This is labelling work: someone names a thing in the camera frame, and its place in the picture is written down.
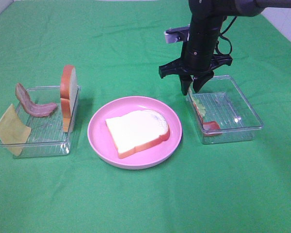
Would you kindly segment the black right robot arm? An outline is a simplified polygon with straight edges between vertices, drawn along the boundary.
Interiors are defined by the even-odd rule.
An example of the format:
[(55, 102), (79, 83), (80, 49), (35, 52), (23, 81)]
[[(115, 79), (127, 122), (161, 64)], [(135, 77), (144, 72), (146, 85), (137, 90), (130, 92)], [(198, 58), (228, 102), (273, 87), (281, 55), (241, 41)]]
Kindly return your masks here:
[(195, 92), (214, 76), (214, 70), (230, 66), (232, 57), (218, 51), (221, 26), (228, 16), (254, 17), (265, 8), (291, 8), (291, 0), (191, 0), (191, 23), (164, 32), (167, 43), (182, 42), (181, 56), (159, 67), (159, 75), (179, 76), (181, 91), (187, 95), (192, 85)]

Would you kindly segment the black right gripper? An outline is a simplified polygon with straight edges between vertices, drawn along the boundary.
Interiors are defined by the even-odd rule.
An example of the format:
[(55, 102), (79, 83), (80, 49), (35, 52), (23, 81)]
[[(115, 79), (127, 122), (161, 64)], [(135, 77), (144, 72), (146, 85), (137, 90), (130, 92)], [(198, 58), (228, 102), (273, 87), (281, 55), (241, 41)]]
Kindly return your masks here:
[(193, 78), (193, 89), (198, 93), (214, 76), (213, 70), (223, 65), (231, 65), (229, 54), (215, 54), (218, 37), (225, 16), (214, 16), (205, 19), (193, 17), (188, 29), (188, 38), (182, 45), (181, 56), (165, 65), (159, 66), (159, 75), (179, 75), (181, 92), (188, 94)]

